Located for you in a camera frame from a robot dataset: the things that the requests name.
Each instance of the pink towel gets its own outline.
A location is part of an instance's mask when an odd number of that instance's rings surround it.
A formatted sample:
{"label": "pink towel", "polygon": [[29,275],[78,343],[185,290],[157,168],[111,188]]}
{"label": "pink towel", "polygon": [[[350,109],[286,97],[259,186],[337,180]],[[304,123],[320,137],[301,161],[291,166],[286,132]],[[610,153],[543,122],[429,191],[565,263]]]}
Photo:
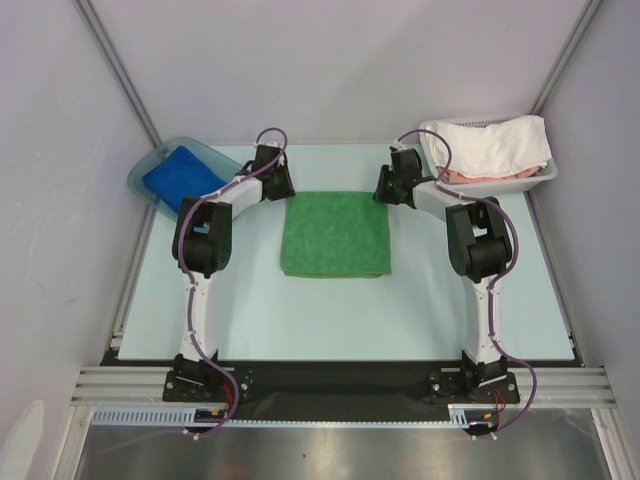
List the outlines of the pink towel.
{"label": "pink towel", "polygon": [[[483,182],[495,182],[495,181],[499,181],[499,180],[514,180],[516,178],[527,178],[527,177],[531,177],[533,175],[536,174],[536,172],[540,169],[540,167],[532,167],[532,168],[528,168],[523,172],[517,173],[515,175],[509,175],[507,177],[500,177],[500,178],[494,178],[494,177],[478,177],[478,178],[469,178],[469,177],[465,177],[463,174],[461,174],[460,172],[455,172],[453,170],[449,170],[446,174],[445,174],[445,178],[447,179],[447,181],[449,183],[457,183],[457,184],[462,184],[462,183],[483,183]],[[438,171],[441,172],[442,171],[442,167],[438,167]]]}

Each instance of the translucent blue tray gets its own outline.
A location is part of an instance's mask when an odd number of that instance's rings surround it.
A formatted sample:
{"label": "translucent blue tray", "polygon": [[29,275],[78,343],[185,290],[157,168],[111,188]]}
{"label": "translucent blue tray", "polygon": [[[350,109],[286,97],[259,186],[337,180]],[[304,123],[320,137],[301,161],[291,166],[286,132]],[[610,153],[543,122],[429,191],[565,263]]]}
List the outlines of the translucent blue tray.
{"label": "translucent blue tray", "polygon": [[127,185],[133,193],[152,205],[163,215],[172,220],[176,220],[178,215],[169,206],[160,200],[155,194],[145,187],[142,177],[153,170],[161,162],[171,155],[178,147],[188,148],[202,163],[209,167],[213,173],[218,175],[225,182],[230,182],[235,174],[240,170],[241,165],[231,160],[226,155],[213,148],[189,137],[176,137],[167,140],[162,145],[156,147],[149,154],[145,155],[129,172]]}

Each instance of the blue towel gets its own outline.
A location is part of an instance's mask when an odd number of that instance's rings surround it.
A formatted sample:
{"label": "blue towel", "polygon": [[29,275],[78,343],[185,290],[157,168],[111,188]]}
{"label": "blue towel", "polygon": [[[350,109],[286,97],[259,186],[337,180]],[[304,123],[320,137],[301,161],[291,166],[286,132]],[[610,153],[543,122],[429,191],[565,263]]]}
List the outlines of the blue towel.
{"label": "blue towel", "polygon": [[186,147],[176,148],[164,162],[142,177],[142,181],[176,213],[184,197],[201,197],[227,183]]}

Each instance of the white basket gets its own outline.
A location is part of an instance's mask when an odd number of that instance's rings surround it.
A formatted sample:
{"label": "white basket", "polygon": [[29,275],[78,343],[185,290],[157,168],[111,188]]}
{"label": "white basket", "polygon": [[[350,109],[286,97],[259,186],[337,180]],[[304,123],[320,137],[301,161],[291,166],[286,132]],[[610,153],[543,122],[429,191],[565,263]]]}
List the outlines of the white basket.
{"label": "white basket", "polygon": [[[477,127],[484,128],[487,125],[506,122],[507,120],[513,120],[518,118],[519,115],[493,115],[485,117],[475,118],[448,118],[445,120],[436,120],[438,122],[453,123],[462,127]],[[423,122],[420,128],[427,128],[427,123]],[[438,170],[436,168],[435,161],[431,156],[431,149],[427,143],[427,134],[420,134],[420,143],[424,150],[424,155],[429,165],[429,170],[434,176],[438,176]],[[465,183],[465,184],[453,184],[446,180],[442,180],[442,183],[447,185],[449,190],[455,192],[463,192],[468,195],[482,197],[487,195],[497,195],[500,193],[514,193],[514,192],[526,192],[527,190],[535,187],[538,183],[545,180],[551,180],[558,175],[558,168],[553,158],[549,160],[545,168],[541,168],[538,172],[527,178],[516,178],[515,180],[500,180],[496,182],[484,182],[484,183]]]}

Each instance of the white cable clip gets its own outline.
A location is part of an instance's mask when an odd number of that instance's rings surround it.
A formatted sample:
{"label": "white cable clip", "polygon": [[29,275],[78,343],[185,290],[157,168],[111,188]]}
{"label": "white cable clip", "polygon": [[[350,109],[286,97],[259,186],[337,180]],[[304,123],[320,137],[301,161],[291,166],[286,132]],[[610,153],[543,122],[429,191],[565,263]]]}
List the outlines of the white cable clip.
{"label": "white cable clip", "polygon": [[404,144],[400,143],[397,138],[393,141],[391,147],[395,148],[396,150],[404,150],[405,148],[407,148]]}

